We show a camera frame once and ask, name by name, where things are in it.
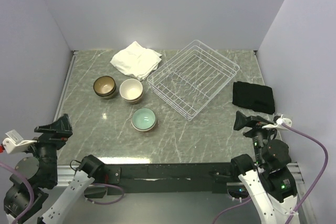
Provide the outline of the black patterned bowl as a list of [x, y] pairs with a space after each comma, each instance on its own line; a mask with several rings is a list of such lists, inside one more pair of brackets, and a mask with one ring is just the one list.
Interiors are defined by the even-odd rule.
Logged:
[[117, 88], [115, 80], [110, 76], [102, 76], [95, 80], [93, 90], [100, 97], [112, 95]]

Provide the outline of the beige speckled bowl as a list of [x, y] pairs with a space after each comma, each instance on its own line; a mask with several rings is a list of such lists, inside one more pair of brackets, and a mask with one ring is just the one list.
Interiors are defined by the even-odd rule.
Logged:
[[121, 83], [119, 93], [125, 100], [135, 100], [143, 93], [143, 85], [137, 79], [127, 79]]

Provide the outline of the red floral bowl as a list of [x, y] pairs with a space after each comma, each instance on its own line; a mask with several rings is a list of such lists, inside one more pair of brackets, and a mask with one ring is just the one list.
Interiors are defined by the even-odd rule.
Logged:
[[128, 99], [123, 98], [123, 100], [126, 103], [129, 103], [129, 104], [137, 104], [137, 103], [139, 103], [141, 101], [142, 97], [143, 97], [143, 93], [140, 96], [138, 96], [136, 99], [128, 100]]

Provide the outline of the orange bowl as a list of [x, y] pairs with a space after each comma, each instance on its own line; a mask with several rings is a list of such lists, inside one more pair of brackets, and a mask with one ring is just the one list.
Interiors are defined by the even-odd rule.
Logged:
[[136, 127], [133, 123], [132, 123], [132, 126], [133, 126], [133, 128], [136, 129], [137, 131], [140, 131], [140, 132], [148, 132], [148, 131], [154, 129], [154, 127], [156, 126], [156, 122], [155, 122], [153, 125], [151, 125], [149, 128], [147, 128], [147, 129], [140, 129], [140, 128]]

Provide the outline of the pale green ribbed bowl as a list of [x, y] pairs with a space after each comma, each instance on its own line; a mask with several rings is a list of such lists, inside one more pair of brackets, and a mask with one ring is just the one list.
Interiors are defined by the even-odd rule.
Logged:
[[156, 122], [156, 116], [151, 109], [140, 108], [134, 112], [131, 122], [140, 129], [147, 129]]

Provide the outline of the brown bowl black interior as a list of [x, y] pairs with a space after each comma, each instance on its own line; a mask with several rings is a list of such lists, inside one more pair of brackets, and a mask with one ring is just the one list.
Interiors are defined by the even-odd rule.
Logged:
[[113, 98], [115, 95], [117, 94], [117, 90], [114, 89], [113, 91], [109, 92], [109, 93], [105, 93], [105, 94], [97, 94], [97, 96], [99, 96], [102, 99], [111, 99]]

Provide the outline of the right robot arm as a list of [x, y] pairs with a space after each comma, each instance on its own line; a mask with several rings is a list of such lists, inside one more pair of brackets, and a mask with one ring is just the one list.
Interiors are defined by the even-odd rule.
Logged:
[[233, 129], [245, 127], [249, 131], [243, 135], [252, 139], [255, 156], [232, 158], [231, 178], [243, 183], [262, 223], [299, 223], [296, 181], [287, 166], [291, 163], [288, 145], [276, 138], [278, 130], [272, 122], [237, 111]]

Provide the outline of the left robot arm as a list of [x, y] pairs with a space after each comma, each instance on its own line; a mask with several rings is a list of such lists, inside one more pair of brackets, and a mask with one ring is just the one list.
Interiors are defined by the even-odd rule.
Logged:
[[[4, 211], [9, 223], [24, 223], [41, 210], [48, 198], [44, 189], [51, 190], [58, 184], [57, 152], [73, 134], [67, 114], [51, 124], [36, 127], [34, 131], [40, 136], [25, 140], [17, 131], [11, 130], [1, 143], [1, 150], [7, 154], [30, 154], [14, 168], [1, 165], [11, 173], [13, 183], [4, 198]], [[70, 207], [86, 188], [105, 177], [104, 163], [100, 159], [93, 155], [84, 157], [70, 185], [37, 222], [62, 223]]]

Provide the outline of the black folded cloth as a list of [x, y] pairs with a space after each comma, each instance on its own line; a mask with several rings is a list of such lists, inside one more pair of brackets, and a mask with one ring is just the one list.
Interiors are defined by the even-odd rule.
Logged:
[[234, 82], [232, 104], [255, 112], [275, 113], [272, 88], [264, 85], [241, 81]]

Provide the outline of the black base bar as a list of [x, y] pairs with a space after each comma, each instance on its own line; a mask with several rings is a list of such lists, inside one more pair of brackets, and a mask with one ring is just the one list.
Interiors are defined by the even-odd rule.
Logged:
[[121, 187], [125, 193], [181, 193], [242, 191], [230, 163], [106, 164], [96, 183]]

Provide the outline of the white folded cloth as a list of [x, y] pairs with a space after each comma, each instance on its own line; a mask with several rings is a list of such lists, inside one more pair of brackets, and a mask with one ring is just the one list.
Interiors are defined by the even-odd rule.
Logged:
[[142, 47], [137, 41], [116, 53], [110, 63], [122, 74], [145, 80], [161, 62], [162, 54]]

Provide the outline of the aluminium frame rail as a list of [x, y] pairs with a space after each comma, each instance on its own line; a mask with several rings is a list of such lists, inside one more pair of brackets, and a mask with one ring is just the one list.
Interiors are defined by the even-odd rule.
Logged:
[[58, 184], [57, 151], [73, 135], [68, 114], [35, 127], [34, 132], [40, 136], [19, 142], [19, 152], [31, 156], [21, 159], [9, 178], [12, 186], [4, 198], [4, 211], [12, 218], [10, 223], [24, 223], [41, 210], [48, 198], [43, 190]]

